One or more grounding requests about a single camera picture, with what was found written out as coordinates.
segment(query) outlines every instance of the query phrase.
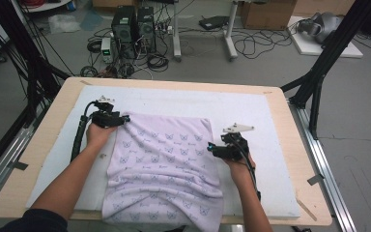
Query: towel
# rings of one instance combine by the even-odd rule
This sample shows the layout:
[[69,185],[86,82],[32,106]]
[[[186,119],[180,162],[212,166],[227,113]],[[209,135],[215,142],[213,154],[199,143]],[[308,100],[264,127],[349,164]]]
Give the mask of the towel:
[[182,225],[218,231],[223,196],[207,151],[210,121],[127,114],[131,121],[118,128],[107,169],[103,220],[143,232]]

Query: patterned fabric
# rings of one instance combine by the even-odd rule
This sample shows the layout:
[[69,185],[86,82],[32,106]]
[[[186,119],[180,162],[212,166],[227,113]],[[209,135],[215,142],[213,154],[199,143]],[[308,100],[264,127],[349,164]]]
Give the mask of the patterned fabric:
[[218,231],[223,210],[210,121],[126,113],[107,169],[103,220],[142,231]]

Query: concrete floor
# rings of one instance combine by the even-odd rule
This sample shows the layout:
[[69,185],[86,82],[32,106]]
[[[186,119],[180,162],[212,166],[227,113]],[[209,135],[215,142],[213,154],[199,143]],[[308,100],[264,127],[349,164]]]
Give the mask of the concrete floor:
[[[63,10],[38,15],[38,21],[55,13],[75,15],[81,22],[87,10],[67,13]],[[182,18],[180,25],[198,28],[198,18]],[[88,65],[87,39],[99,29],[109,27],[110,20],[101,20],[92,31],[47,35],[73,73]],[[237,19],[237,28],[241,23]],[[293,44],[277,46],[255,60],[240,57],[228,61],[223,39],[218,34],[181,34],[183,60],[173,60],[171,47],[166,72],[153,72],[154,80],[227,83],[241,85],[282,86],[307,73],[318,57],[299,55]],[[362,59],[340,58],[324,82],[318,123],[318,134],[328,162],[347,204],[357,231],[371,231],[371,49],[354,42],[363,53]],[[51,63],[65,67],[47,47]],[[104,67],[97,62],[96,68]],[[150,79],[147,72],[136,72],[133,78]],[[286,93],[291,97],[294,91]],[[0,63],[0,138],[26,104],[12,63]],[[0,226],[8,219],[0,218]],[[275,231],[292,231],[290,227],[273,227]],[[101,222],[70,223],[70,231],[113,231]],[[337,222],[329,227],[312,227],[313,231],[340,231]]]

